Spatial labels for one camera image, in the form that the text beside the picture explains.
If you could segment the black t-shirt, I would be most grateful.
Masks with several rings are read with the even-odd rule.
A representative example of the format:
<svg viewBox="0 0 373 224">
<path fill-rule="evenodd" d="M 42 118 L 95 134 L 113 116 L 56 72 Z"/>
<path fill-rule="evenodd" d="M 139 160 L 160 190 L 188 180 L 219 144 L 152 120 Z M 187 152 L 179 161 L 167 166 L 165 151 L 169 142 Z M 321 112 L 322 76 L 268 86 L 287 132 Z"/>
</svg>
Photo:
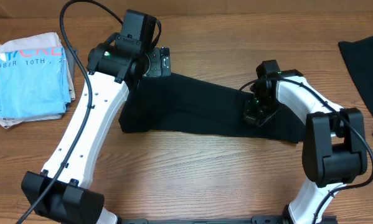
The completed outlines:
<svg viewBox="0 0 373 224">
<path fill-rule="evenodd" d="M 243 106 L 251 94 L 176 73 L 144 77 L 121 111 L 124 133 L 150 130 L 180 131 L 230 137 L 265 138 L 298 143 L 305 126 L 286 106 L 262 126 L 243 120 Z"/>
</svg>

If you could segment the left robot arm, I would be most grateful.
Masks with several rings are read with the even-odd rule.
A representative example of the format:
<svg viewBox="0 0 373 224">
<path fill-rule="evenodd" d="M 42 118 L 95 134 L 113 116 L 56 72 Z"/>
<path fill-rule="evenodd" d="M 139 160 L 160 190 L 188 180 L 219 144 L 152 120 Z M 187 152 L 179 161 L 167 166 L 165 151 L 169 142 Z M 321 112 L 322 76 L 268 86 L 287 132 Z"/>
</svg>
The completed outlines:
<svg viewBox="0 0 373 224">
<path fill-rule="evenodd" d="M 38 174 L 21 188 L 30 212 L 59 223 L 120 223 L 90 187 L 100 149 L 120 107 L 143 77 L 168 76 L 169 50 L 158 47 L 161 23 L 127 10 L 122 28 L 91 49 L 82 96 L 65 134 Z"/>
</svg>

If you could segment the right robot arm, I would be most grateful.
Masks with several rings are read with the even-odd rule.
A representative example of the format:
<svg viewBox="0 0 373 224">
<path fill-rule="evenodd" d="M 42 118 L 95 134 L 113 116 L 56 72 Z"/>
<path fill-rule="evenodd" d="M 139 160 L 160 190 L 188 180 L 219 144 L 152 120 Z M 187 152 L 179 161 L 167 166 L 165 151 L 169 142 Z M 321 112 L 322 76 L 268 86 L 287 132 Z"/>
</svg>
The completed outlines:
<svg viewBox="0 0 373 224">
<path fill-rule="evenodd" d="M 357 108 L 343 108 L 317 92 L 297 70 L 280 70 L 276 60 L 263 61 L 257 79 L 248 83 L 253 93 L 245 103 L 243 120 L 264 126 L 281 105 L 304 124 L 302 165 L 306 180 L 280 216 L 253 217 L 252 223 L 336 223 L 323 212 L 341 190 L 363 187 L 354 179 L 373 162 L 366 142 L 364 118 Z"/>
</svg>

